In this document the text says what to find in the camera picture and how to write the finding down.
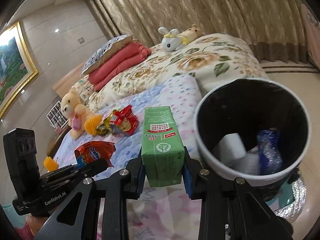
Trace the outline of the person's left hand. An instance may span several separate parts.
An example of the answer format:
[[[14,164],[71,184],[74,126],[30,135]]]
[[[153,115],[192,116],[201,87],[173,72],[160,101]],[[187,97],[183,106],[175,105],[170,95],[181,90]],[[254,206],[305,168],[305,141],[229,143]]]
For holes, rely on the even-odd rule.
[[[28,215],[26,217],[26,223],[29,226],[29,229],[33,236],[35,236],[39,232],[47,219],[48,217],[35,217],[33,215]]]

